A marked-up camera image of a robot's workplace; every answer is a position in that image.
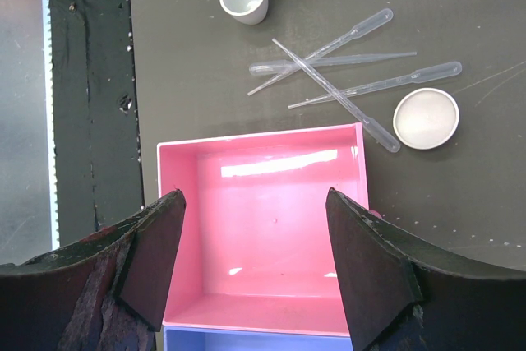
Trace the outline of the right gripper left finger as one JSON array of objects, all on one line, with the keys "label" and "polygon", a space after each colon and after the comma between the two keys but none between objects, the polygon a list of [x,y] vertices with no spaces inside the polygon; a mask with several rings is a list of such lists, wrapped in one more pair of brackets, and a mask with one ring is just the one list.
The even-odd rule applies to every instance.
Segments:
[{"label": "right gripper left finger", "polygon": [[180,190],[86,238],[1,266],[3,350],[150,350],[186,210]]}]

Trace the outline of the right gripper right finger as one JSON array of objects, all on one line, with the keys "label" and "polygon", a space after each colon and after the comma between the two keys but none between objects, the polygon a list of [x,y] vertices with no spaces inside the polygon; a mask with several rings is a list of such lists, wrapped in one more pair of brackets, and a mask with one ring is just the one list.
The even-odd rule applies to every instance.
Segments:
[{"label": "right gripper right finger", "polygon": [[523,271],[446,251],[335,189],[325,209],[354,349],[524,349]]}]

